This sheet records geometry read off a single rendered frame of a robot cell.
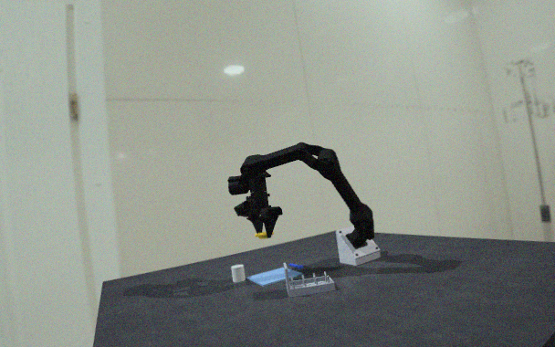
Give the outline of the white short cylinder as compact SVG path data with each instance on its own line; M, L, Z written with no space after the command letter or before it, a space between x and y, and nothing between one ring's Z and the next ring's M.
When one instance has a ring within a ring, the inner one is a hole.
M243 265L232 267L233 282L242 282L246 280L246 273Z

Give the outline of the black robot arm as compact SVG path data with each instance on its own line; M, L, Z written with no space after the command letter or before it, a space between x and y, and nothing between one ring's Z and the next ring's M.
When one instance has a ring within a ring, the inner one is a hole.
M316 159L313 155L318 156ZM300 160L310 168L317 170L324 178L330 180L346 206L350 209L350 221L354 225L352 233L345 236L355 249L366 247L366 240L374 239L373 211L363 204L352 190L347 178L340 168L337 154L332 149L318 145L299 142L288 148L266 155L250 155L246 157L240 168L241 175L228 178L228 191L231 195L241 195L264 192L267 190L266 177L271 177L267 169L285 163ZM234 207L237 216L244 216L252 209L258 210L253 196L246 197L246 201Z

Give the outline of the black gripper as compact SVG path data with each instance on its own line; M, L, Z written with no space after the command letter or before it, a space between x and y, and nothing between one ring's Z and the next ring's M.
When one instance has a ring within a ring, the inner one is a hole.
M248 217L247 220L252 222L257 234L262 233L264 223L267 238L271 238L278 217L282 215L282 209L279 206L268 205L267 197L270 194L267 191L250 194L255 198L258 210L252 209L243 217Z

